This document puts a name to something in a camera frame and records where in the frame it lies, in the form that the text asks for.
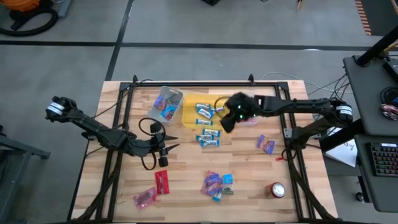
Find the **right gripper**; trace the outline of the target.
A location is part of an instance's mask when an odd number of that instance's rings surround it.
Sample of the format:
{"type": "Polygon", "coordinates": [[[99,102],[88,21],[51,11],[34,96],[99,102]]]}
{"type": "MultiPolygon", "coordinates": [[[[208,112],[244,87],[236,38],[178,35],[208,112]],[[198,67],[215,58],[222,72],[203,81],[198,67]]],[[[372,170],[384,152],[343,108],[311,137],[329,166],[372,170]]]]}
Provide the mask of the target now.
{"type": "Polygon", "coordinates": [[[231,133],[236,123],[247,121],[256,117],[259,113],[259,105],[254,97],[248,96],[243,92],[236,93],[228,98],[224,106],[228,109],[228,114],[222,117],[222,128],[231,133]]]}

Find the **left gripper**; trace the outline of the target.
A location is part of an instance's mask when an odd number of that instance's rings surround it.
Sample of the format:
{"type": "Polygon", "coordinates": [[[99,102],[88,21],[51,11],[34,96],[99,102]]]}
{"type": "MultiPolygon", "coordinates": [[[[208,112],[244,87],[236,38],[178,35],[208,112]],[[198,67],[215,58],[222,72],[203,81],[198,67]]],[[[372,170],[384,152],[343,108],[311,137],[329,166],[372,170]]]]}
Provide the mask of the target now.
{"type": "Polygon", "coordinates": [[[147,168],[144,158],[146,155],[151,154],[154,160],[153,168],[158,164],[160,167],[167,167],[169,161],[167,154],[169,151],[179,146],[174,144],[169,147],[165,147],[165,141],[176,140],[178,137],[166,135],[164,125],[159,121],[154,121],[150,125],[150,132],[144,131],[142,128],[142,121],[138,122],[139,129],[146,135],[150,136],[149,140],[134,140],[132,146],[135,151],[135,155],[141,158],[141,162],[144,168],[147,168]]]}

